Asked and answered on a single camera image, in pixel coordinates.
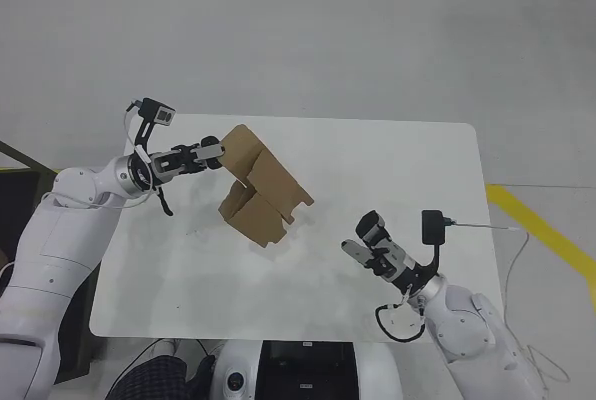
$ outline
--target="gray floor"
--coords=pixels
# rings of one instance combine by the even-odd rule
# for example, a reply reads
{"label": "gray floor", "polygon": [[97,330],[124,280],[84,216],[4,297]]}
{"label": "gray floor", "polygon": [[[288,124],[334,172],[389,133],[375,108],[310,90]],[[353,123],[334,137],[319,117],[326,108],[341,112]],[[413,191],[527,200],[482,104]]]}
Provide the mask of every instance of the gray floor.
{"label": "gray floor", "polygon": [[[2,140],[54,168],[101,165],[139,96],[181,113],[467,122],[487,182],[596,188],[596,0],[0,0]],[[596,259],[596,189],[511,191]],[[496,233],[501,276],[521,240]],[[572,376],[552,398],[596,399],[584,280],[535,240],[517,268],[512,325]],[[101,382],[140,347],[122,345]],[[402,368],[409,398],[455,398],[428,368]]]}

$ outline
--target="cardboard box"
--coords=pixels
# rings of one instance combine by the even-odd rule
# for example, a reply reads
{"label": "cardboard box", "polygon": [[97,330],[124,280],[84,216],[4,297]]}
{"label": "cardboard box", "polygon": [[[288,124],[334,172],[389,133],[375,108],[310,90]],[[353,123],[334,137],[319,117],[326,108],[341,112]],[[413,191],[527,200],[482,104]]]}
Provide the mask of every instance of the cardboard box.
{"label": "cardboard box", "polygon": [[293,209],[314,200],[245,125],[229,132],[222,145],[220,162],[238,180],[220,205],[220,215],[261,247],[278,243],[287,233],[282,220],[291,224]]}

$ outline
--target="plaid fabric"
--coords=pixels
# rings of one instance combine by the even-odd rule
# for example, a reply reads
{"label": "plaid fabric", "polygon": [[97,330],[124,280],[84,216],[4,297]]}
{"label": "plaid fabric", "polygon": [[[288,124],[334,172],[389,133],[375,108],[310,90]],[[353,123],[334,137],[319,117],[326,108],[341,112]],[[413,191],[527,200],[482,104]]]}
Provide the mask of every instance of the plaid fabric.
{"label": "plaid fabric", "polygon": [[107,400],[189,400],[180,358],[159,356],[135,367],[107,394]]}
{"label": "plaid fabric", "polygon": [[106,400],[203,400],[209,396],[216,357],[205,357],[195,377],[185,382],[187,364],[159,356],[135,367],[107,394]]}

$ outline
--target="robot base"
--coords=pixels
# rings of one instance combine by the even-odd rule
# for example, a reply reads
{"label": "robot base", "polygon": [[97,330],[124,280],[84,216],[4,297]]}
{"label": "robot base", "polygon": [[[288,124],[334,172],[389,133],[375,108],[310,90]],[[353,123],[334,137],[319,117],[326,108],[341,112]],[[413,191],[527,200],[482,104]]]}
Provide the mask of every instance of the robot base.
{"label": "robot base", "polygon": [[211,400],[402,400],[384,343],[230,340],[211,383]]}

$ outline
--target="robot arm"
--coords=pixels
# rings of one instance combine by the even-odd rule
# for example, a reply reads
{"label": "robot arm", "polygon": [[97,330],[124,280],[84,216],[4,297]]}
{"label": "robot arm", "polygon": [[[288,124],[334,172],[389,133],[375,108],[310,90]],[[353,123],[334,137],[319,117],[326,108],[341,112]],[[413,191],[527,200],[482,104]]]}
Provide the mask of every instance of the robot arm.
{"label": "robot arm", "polygon": [[451,220],[440,211],[423,211],[423,243],[435,250],[434,261],[426,267],[393,242],[375,211],[365,215],[356,228],[367,247],[346,240],[342,248],[400,289],[413,309],[422,311],[429,335],[465,400],[543,399],[537,371],[490,301],[449,285],[437,273],[447,225]]}
{"label": "robot arm", "polygon": [[[136,139],[142,143],[136,144],[144,149],[145,129],[168,125],[174,111],[150,99],[137,103],[144,121]],[[126,200],[177,175],[219,168],[223,152],[218,139],[207,137],[164,153],[116,157],[99,172],[69,168],[58,174],[23,231],[0,297],[0,399],[49,395],[60,364],[60,323],[71,297],[102,260]]]}

